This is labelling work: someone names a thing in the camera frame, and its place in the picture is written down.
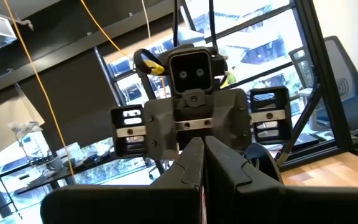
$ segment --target blue chair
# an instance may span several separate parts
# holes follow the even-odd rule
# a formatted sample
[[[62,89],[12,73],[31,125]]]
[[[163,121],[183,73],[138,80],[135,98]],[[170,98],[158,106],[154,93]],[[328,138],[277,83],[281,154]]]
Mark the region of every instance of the blue chair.
[[[358,129],[358,72],[338,37],[326,37],[324,42],[336,79],[336,85],[341,96],[349,129],[355,131]],[[313,88],[314,82],[312,73],[310,72],[310,58],[303,47],[289,52],[289,55],[304,88],[300,91],[300,95],[308,96]],[[318,128],[316,129],[316,124],[317,127],[330,128],[329,116],[322,100],[316,107],[312,120],[313,121],[310,121],[312,130],[317,131]]]

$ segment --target wooden floor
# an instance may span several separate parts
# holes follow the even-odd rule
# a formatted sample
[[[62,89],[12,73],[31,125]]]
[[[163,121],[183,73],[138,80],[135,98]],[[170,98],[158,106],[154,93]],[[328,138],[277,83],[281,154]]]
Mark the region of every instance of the wooden floor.
[[[285,185],[358,187],[358,157],[346,152],[282,173]]]

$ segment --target camera lens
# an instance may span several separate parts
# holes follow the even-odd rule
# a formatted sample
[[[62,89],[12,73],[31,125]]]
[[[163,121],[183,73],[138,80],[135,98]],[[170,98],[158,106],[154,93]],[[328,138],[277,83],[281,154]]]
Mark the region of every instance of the camera lens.
[[[202,68],[197,69],[197,76],[202,77],[204,75],[204,70]]]
[[[186,78],[187,77],[187,72],[185,72],[185,71],[180,72],[179,77],[180,78]]]

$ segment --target office chair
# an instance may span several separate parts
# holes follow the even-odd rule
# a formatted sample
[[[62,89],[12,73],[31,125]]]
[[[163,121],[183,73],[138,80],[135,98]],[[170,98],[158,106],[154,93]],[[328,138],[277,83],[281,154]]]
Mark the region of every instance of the office chair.
[[[358,72],[338,37],[326,37],[324,42],[349,129],[355,131],[358,129]],[[299,92],[299,95],[307,99],[313,89],[314,82],[310,58],[307,52],[305,52],[304,47],[292,50],[288,54],[296,68],[296,72],[300,76],[304,88]],[[329,116],[322,100],[316,107],[309,125],[314,131],[320,131],[321,128],[330,128]]]

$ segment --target table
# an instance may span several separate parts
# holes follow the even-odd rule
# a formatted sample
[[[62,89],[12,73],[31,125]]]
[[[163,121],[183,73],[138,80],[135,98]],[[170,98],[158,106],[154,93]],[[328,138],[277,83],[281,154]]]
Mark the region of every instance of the table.
[[[95,167],[103,165],[103,164],[106,164],[106,163],[114,161],[116,159],[132,159],[132,158],[136,158],[136,157],[142,157],[142,155],[141,154],[133,154],[133,155],[129,155],[126,157],[119,157],[116,155],[115,152],[112,152],[109,158],[104,159],[104,160],[100,161],[99,163],[94,164],[92,166],[86,166],[80,170],[74,170],[74,174],[79,174],[81,172],[87,171],[89,169],[95,168]],[[64,169],[60,170],[59,172],[57,172],[57,174],[55,174],[54,176],[46,179],[45,181],[42,181],[38,184],[28,186],[24,189],[20,189],[16,193],[18,195],[24,194],[26,192],[29,192],[31,190],[34,190],[36,188],[39,188],[39,187],[42,187],[42,186],[48,185],[48,184],[51,185],[52,189],[57,189],[60,187],[59,184],[57,183],[57,181],[62,180],[62,179],[65,179],[68,185],[74,184],[74,180],[73,180],[73,177],[71,177],[70,171],[68,169],[64,168]]]

